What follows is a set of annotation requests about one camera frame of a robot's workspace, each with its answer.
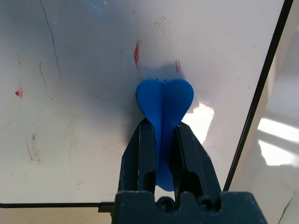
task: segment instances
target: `white surface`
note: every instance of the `white surface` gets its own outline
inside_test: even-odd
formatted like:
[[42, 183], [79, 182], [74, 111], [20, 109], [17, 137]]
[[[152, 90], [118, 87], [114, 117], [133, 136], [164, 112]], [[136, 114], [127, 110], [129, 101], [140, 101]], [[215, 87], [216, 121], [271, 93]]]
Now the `white surface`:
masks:
[[298, 60], [297, 31], [244, 168], [230, 188], [252, 192], [269, 224], [279, 222], [294, 192], [299, 190]]
[[0, 1], [1, 202], [112, 201], [149, 77], [184, 77], [189, 112], [211, 108], [203, 145], [223, 187], [283, 0], [42, 3], [61, 79], [40, 1]]
[[295, 191], [279, 224], [297, 224], [299, 219], [299, 192]]

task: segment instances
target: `wall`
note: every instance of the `wall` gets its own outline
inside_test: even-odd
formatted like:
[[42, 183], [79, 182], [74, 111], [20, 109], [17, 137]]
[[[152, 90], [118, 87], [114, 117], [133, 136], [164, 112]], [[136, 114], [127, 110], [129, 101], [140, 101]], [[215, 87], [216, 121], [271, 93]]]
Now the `wall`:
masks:
[[288, 49], [290, 47], [292, 38], [294, 36], [294, 33], [296, 31], [297, 24], [299, 22], [299, 0], [294, 0], [292, 4], [292, 8], [290, 10], [288, 19], [285, 24], [285, 28], [283, 30], [283, 33], [281, 35], [277, 51], [275, 53], [270, 71], [268, 73], [268, 77], [262, 92], [262, 95], [259, 100], [259, 104], [256, 108], [256, 112], [254, 115], [254, 118], [252, 120], [250, 130], [247, 136], [247, 139], [245, 141], [242, 154], [240, 156], [233, 181], [235, 178], [238, 178], [243, 170], [244, 163], [247, 159], [248, 153], [251, 149], [251, 144], [253, 142], [253, 139], [256, 134], [256, 130], [258, 127], [258, 124], [260, 122], [261, 117], [263, 116], [263, 112], [266, 108], [266, 105], [268, 103], [268, 99], [272, 93], [275, 81], [280, 73], [281, 67], [283, 65], [283, 61], [286, 57], [286, 54], [288, 52]]
[[299, 190], [299, 31], [292, 40], [251, 150], [230, 190], [254, 194], [269, 224], [277, 224]]

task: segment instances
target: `blue heart-shaped object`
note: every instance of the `blue heart-shaped object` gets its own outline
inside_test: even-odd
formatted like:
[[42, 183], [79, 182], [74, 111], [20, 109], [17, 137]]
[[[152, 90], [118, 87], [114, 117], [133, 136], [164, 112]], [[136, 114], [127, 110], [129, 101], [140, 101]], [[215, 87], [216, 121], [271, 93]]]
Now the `blue heart-shaped object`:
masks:
[[172, 135], [193, 101], [192, 86], [183, 79], [158, 81], [146, 79], [136, 90], [136, 100], [146, 119], [153, 125], [156, 137], [156, 185], [173, 191], [169, 166]]

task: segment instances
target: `red marker stain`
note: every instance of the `red marker stain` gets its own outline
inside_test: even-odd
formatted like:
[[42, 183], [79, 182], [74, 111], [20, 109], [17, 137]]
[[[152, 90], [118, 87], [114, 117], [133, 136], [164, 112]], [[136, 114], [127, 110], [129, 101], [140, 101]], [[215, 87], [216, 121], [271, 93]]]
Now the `red marker stain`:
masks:
[[177, 69], [177, 73], [181, 72], [181, 63], [179, 62], [179, 60], [175, 60], [176, 62], [176, 69]]
[[21, 85], [19, 86], [19, 89], [15, 92], [15, 94], [20, 97], [21, 99], [23, 99], [23, 93], [24, 93], [24, 88], [21, 87]]
[[136, 68], [138, 72], [140, 72], [140, 66], [139, 66], [139, 48], [140, 48], [140, 40], [136, 39], [136, 47], [134, 50], [134, 62], [136, 65]]

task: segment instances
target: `whiteboard surface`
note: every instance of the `whiteboard surface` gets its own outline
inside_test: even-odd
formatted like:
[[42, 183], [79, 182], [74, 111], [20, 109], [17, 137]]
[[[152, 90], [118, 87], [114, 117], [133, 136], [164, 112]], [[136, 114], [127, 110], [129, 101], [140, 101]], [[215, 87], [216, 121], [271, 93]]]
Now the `whiteboard surface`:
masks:
[[0, 1], [0, 202], [113, 201], [146, 78], [192, 84], [223, 188], [282, 4]]

